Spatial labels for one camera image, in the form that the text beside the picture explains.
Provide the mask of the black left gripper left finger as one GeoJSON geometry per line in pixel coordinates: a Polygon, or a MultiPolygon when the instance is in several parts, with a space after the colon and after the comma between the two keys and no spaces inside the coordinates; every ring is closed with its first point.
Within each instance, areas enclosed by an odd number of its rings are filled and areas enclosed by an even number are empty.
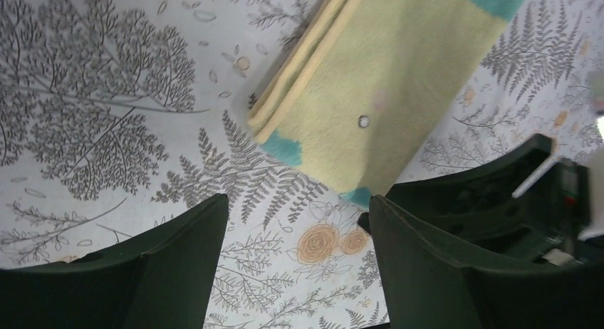
{"type": "Polygon", "coordinates": [[[69,263],[3,270],[3,328],[201,328],[229,219],[215,194],[69,263]]]}

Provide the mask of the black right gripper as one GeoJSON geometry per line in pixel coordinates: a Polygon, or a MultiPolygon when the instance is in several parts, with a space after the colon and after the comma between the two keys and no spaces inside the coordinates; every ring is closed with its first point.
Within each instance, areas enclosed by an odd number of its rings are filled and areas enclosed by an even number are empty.
{"type": "Polygon", "coordinates": [[[534,135],[492,162],[394,185],[370,200],[359,225],[381,266],[533,266],[601,263],[595,165],[552,155],[534,135]]]}

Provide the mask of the yellow and teal towel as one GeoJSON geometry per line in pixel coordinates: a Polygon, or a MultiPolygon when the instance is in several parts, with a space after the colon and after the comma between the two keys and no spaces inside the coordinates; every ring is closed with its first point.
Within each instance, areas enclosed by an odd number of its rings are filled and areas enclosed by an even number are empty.
{"type": "Polygon", "coordinates": [[[248,117],[276,159],[367,207],[525,0],[324,0],[248,117]]]}

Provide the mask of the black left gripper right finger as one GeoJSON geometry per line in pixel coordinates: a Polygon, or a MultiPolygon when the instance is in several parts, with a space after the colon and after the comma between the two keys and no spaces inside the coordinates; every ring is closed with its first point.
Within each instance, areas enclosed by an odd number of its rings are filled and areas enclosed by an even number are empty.
{"type": "Polygon", "coordinates": [[[554,266],[494,253],[370,200],[393,328],[601,328],[603,263],[554,266]]]}

